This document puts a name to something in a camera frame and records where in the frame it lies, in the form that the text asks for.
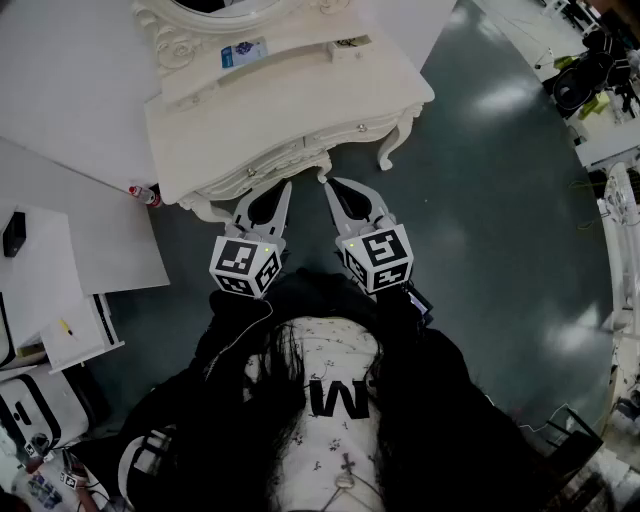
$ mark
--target black cable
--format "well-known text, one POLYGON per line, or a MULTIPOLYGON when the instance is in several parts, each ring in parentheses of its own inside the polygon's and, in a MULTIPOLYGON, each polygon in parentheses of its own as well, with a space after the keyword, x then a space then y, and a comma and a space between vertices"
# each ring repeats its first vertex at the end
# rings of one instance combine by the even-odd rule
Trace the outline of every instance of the black cable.
POLYGON ((338 41, 336 41, 340 46, 351 46, 352 48, 355 48, 357 45, 353 44, 353 42, 355 41, 355 37, 351 38, 351 39, 339 39, 338 41))
POLYGON ((100 491, 91 491, 89 494, 91 494, 92 496, 94 494, 99 494, 100 496, 102 496, 105 500, 107 500, 107 503, 111 503, 111 500, 109 498, 107 498, 104 494, 102 494, 100 491))
POLYGON ((73 443, 73 441, 75 441, 75 439, 69 441, 67 444, 64 444, 62 446, 56 446, 55 448, 51 448, 50 451, 55 452, 56 450, 64 450, 65 448, 71 448, 72 446, 75 446, 76 444, 78 444, 78 443, 71 444, 73 443))

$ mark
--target white vanity table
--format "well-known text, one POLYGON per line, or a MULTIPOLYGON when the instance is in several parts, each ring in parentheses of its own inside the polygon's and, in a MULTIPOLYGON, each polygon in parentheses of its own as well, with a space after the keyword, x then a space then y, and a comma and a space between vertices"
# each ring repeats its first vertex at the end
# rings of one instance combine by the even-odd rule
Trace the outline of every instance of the white vanity table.
POLYGON ((145 112, 166 203, 228 222, 210 201, 310 167, 324 183, 328 150, 347 142, 386 137, 379 163, 392 167, 390 153, 434 94, 404 53, 360 20, 357 1, 244 0, 207 15, 172 0, 134 4, 162 76, 145 112), (252 2, 262 10, 220 17, 252 2), (260 38, 267 57, 223 68, 223 48, 260 38))

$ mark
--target white chair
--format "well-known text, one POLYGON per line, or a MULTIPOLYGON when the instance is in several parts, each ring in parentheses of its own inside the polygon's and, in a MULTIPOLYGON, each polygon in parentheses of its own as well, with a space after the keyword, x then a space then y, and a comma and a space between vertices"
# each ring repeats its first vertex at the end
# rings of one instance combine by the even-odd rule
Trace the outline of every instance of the white chair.
POLYGON ((566 6, 569 5, 569 0, 547 0, 547 6, 542 11, 543 16, 555 18, 562 12, 566 6))
POLYGON ((585 2, 579 1, 577 4, 578 7, 582 9, 582 12, 591 19, 591 24, 582 31, 582 37, 587 37, 591 32, 600 28, 600 13, 585 2))
POLYGON ((598 206, 611 270, 611 328, 618 338, 640 341, 640 215, 625 164, 611 169, 598 206))

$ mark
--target white table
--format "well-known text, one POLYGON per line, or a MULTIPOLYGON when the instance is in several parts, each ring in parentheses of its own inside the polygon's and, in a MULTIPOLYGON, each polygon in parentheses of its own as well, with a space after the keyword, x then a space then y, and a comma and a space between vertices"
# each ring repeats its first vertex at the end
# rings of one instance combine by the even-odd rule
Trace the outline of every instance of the white table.
POLYGON ((103 320, 94 297, 82 289, 67 215, 40 208, 26 214, 27 240, 10 261, 3 286, 14 350, 42 341, 56 372, 124 345, 104 296, 99 298, 103 320), (73 336, 64 332, 61 319, 73 336))
POLYGON ((379 164, 390 169, 390 153, 434 99, 406 55, 349 9, 332 16, 309 9, 234 37, 258 36, 269 57, 230 72, 220 48, 234 40, 212 43, 164 77, 162 94, 145 105, 163 200, 209 222, 231 220, 210 201, 310 167, 326 181, 328 150, 338 144, 386 138, 379 164), (367 44, 334 51, 336 40, 362 35, 367 44))
POLYGON ((555 18, 562 12, 562 9, 569 5, 568 0, 547 0, 547 6, 542 11, 543 16, 555 18))

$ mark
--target long black hair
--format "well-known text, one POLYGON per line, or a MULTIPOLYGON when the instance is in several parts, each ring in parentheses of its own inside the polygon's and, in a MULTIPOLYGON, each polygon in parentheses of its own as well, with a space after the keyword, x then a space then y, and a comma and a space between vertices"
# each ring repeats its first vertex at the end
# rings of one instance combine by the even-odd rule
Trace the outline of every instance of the long black hair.
MULTIPOLYGON (((556 476, 471 382, 458 348, 421 326, 399 288, 379 294, 372 307, 369 330, 379 350, 365 377, 380 413, 375 463, 386 511, 541 510, 556 476)), ((259 304, 255 318, 267 318, 270 308, 259 304)), ((278 511, 274 475, 306 404, 304 362, 286 322, 252 329, 221 353, 225 334, 208 333, 210 345, 219 344, 209 360, 219 357, 205 368, 206 382, 184 397, 178 502, 198 510, 278 511), (260 371, 251 382, 244 368, 255 354, 260 371)))

